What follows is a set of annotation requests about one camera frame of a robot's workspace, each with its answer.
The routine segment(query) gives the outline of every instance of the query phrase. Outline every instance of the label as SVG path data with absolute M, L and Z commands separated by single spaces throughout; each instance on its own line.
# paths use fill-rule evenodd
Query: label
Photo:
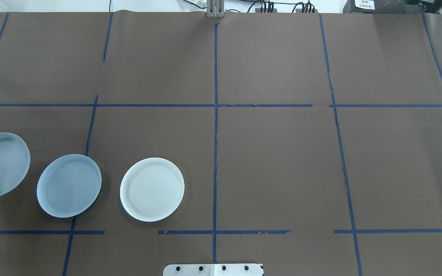
M 354 4 L 357 8 L 374 10 L 374 1 L 373 0 L 354 0 Z

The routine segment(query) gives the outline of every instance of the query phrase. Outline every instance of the black device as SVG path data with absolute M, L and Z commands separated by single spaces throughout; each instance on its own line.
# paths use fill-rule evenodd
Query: black device
M 442 0 L 347 0 L 344 13 L 437 13 Z

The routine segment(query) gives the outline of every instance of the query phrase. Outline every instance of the metal bracket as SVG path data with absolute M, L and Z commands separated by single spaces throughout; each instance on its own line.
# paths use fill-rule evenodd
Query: metal bracket
M 224 17 L 224 0 L 207 0 L 207 17 Z
M 263 276 L 262 264 L 167 265 L 163 276 Z

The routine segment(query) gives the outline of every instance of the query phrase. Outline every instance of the plate rim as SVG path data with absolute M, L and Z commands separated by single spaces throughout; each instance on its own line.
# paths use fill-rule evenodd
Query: plate rim
M 60 215 L 51 214 L 51 212 L 49 212 L 49 210 L 46 210 L 46 208 L 44 208 L 44 206 L 42 206 L 42 203 L 41 203 L 41 197 L 44 196 L 44 192 L 42 191 L 42 189 L 43 189 L 42 185 L 44 185 L 43 184 L 44 180 L 42 179 L 42 175 L 44 175 L 44 173 L 47 171 L 47 169 L 49 167 L 51 167 L 51 165 L 54 162 L 58 161 L 59 159 L 70 158 L 72 156 L 80 156 L 80 158 L 84 157 L 87 161 L 91 161 L 91 164 L 93 164 L 96 167 L 96 169 L 98 170 L 98 175 L 100 176 L 100 181 L 99 181 L 99 185 L 98 185 L 98 192 L 97 192 L 96 196 L 94 196 L 94 199 L 91 201 L 91 203 L 88 206 L 86 206 L 86 208 L 84 208 L 82 210 L 80 209 L 80 211 L 78 211 L 78 212 L 72 212 L 72 215 L 67 215 L 67 216 L 63 217 L 63 216 L 60 216 Z M 44 212 L 48 213 L 49 215 L 52 215 L 53 217 L 62 218 L 63 219 L 63 218 L 74 217 L 75 215 L 79 215 L 82 212 L 84 212 L 86 209 L 88 209 L 96 201 L 98 195 L 100 194 L 100 190 L 102 190 L 102 171 L 100 171 L 100 167 L 98 167 L 96 162 L 93 159 L 91 159 L 90 157 L 88 157 L 86 155 L 83 155 L 83 154 L 72 153 L 72 154 L 63 155 L 63 156 L 55 159 L 54 161 L 52 161 L 50 164 L 47 165 L 47 167 L 44 169 L 44 171 L 42 171 L 42 174 L 40 174 L 40 177 L 38 179 L 36 194 L 37 194 L 38 204 L 39 204 L 40 208 L 42 208 L 42 210 L 44 210 Z
M 30 149 L 28 149 L 28 145 L 25 143 L 25 141 L 20 136 L 14 134 L 14 133 L 11 133 L 11 132 L 0 132 L 0 136 L 11 137 L 11 138 L 14 138 L 17 141 L 23 143 L 23 145 L 25 146 L 25 149 L 26 149 L 26 156 L 27 156 L 27 159 L 28 159 L 27 164 L 26 164 L 26 168 L 24 170 L 24 173 L 22 173 L 20 179 L 17 182 L 15 182 L 15 184 L 10 189 L 7 189 L 3 193 L 0 193 L 0 196 L 3 196 L 5 194 L 11 192 L 12 190 L 16 189 L 16 187 L 18 187 L 18 185 L 20 185 L 21 182 L 23 182 L 23 180 L 25 179 L 26 175 L 28 174 L 28 170 L 30 169 L 31 155 L 30 155 Z
M 142 165 L 141 163 L 145 163 L 147 161 L 161 161 L 163 164 L 166 163 L 166 164 L 170 165 L 170 168 L 173 167 L 173 170 L 180 176 L 180 179 L 182 180 L 182 196 L 181 196 L 180 200 L 177 203 L 175 203 L 175 207 L 172 208 L 172 211 L 170 213 L 165 213 L 166 215 L 162 215 L 161 217 L 155 218 L 154 220 L 148 220 L 148 219 L 141 217 L 140 215 L 137 215 L 135 212 L 133 212 L 133 210 L 130 210 L 131 208 L 128 207 L 128 204 L 124 204 L 125 202 L 128 202 L 126 192 L 125 192 L 125 187 L 126 187 L 125 179 L 126 179 L 126 177 L 132 173 L 131 171 L 133 169 L 140 167 Z M 172 161 L 170 161 L 168 159 L 161 158 L 161 157 L 145 158 L 145 159 L 142 159 L 142 160 L 136 162 L 132 166 L 130 166 L 130 168 L 124 174 L 124 176 L 122 177 L 121 183 L 120 183 L 119 195 L 120 195 L 120 202 L 122 204 L 122 207 L 131 217 L 133 217 L 136 220 L 140 220 L 141 222 L 157 222 L 157 221 L 163 220 L 163 219 L 167 218 L 169 215 L 173 214 L 180 206 L 180 203 L 182 203 L 182 200 L 185 195 L 184 176 L 183 176 L 182 172 L 180 171 L 180 169 L 177 167 L 177 165 L 175 165 Z

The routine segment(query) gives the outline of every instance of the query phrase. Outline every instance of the wire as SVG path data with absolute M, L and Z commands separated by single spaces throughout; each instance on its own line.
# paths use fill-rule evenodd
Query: wire
M 315 6 L 308 0 L 308 2 L 303 6 L 303 9 L 301 10 L 302 13 L 314 13 L 315 12 Z
M 255 5 L 256 3 L 260 3 L 260 12 L 262 12 L 262 2 L 263 2 L 264 5 L 265 5 L 265 2 L 264 2 L 264 1 L 262 1 L 262 0 L 258 0 L 258 1 L 251 1 L 251 2 L 253 2 L 253 3 L 252 3 L 252 5 L 250 5 L 249 10 L 247 11 L 247 13 L 250 12 L 251 8 L 252 8 L 253 5 Z
M 192 4 L 192 5 L 196 6 L 196 7 L 198 7 L 199 9 L 207 9 L 207 7 L 201 7 L 201 6 L 197 5 L 196 3 L 192 3 L 192 2 L 187 1 L 187 0 L 182 0 L 182 1 L 183 1 L 183 2 L 187 2 L 187 3 L 189 3 L 189 4 Z
M 258 0 L 258 1 L 255 1 L 255 0 L 238 0 L 238 1 L 241 1 L 241 2 L 259 2 L 260 0 Z M 274 3 L 274 4 L 282 4 L 282 5 L 295 5 L 296 3 L 281 3 L 281 2 L 272 2 L 272 3 Z
M 293 12 L 296 10 L 296 7 L 298 7 L 299 4 L 303 5 L 302 10 L 305 9 L 305 3 L 303 3 L 303 2 L 299 2 L 299 3 L 297 3 L 296 5 L 294 5 L 294 7 L 293 7 L 293 11 L 292 11 L 291 13 L 293 13 Z
M 271 2 L 270 0 L 267 12 L 274 12 L 274 2 Z

